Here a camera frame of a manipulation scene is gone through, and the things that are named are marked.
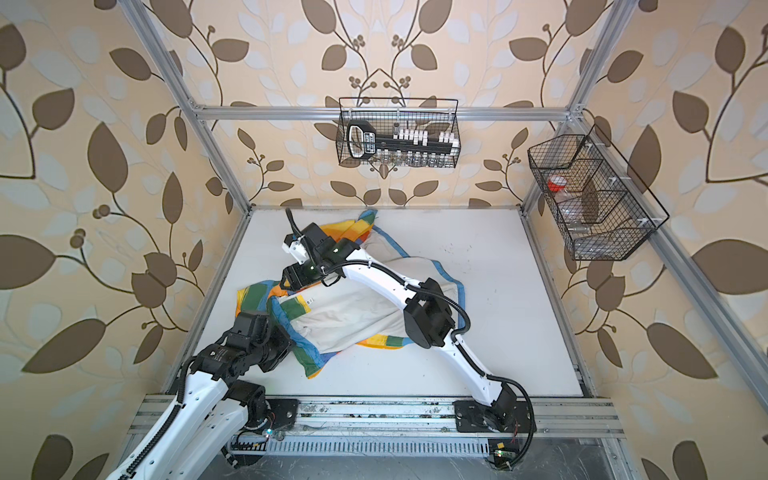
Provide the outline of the rainbow coloured jacket white lining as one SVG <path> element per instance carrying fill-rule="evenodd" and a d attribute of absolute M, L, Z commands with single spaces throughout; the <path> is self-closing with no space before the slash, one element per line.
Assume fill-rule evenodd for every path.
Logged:
<path fill-rule="evenodd" d="M 416 279 L 437 280 L 447 297 L 464 306 L 464 285 L 440 262 L 408 255 L 375 225 L 376 216 L 376 210 L 368 209 L 354 220 L 325 224 L 321 229 L 335 240 L 355 241 L 392 270 Z M 264 280 L 237 292 L 235 312 L 243 310 L 265 312 L 287 331 L 295 343 L 294 356 L 309 379 L 354 345 L 396 350 L 411 343 L 402 311 L 356 281 L 342 280 L 330 287 L 316 283 L 294 292 L 280 287 L 277 280 Z"/>

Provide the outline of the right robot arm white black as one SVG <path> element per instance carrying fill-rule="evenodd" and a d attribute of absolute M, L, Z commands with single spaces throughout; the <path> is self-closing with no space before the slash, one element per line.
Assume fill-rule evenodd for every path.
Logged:
<path fill-rule="evenodd" d="M 437 280 L 403 275 L 356 242 L 333 239 L 315 223 L 303 230 L 293 220 L 289 223 L 292 232 L 283 249 L 296 263 L 284 270 L 285 289 L 306 289 L 331 276 L 370 288 L 402 311 L 405 334 L 411 341 L 423 349 L 437 349 L 453 363 L 477 404 L 483 428 L 511 433 L 526 421 L 527 439 L 533 439 L 536 421 L 529 394 L 519 382 L 485 371 L 463 339 L 471 327 L 469 315 L 443 292 Z"/>

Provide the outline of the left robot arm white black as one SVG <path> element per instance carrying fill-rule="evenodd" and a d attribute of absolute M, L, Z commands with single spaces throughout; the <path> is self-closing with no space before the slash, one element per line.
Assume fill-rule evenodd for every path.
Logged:
<path fill-rule="evenodd" d="M 243 379 L 274 370 L 294 342 L 264 312 L 241 312 L 221 337 L 181 367 L 174 399 L 110 479 L 197 479 L 238 434 L 267 440 L 296 421 L 299 401 L 269 400 Z"/>

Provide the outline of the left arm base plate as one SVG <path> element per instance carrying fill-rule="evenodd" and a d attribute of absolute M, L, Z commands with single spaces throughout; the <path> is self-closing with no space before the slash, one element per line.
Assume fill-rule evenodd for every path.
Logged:
<path fill-rule="evenodd" d="M 299 400 L 295 398 L 261 398 L 250 401 L 244 429 L 261 434 L 267 430 L 288 430 L 295 425 L 299 405 Z"/>

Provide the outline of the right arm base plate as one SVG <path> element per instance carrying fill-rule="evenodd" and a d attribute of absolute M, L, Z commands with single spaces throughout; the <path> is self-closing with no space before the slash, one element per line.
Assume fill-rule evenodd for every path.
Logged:
<path fill-rule="evenodd" d="M 513 435 L 537 431 L 531 409 L 521 400 L 504 408 L 488 407 L 475 400 L 457 400 L 453 407 L 456 430 L 460 433 Z"/>

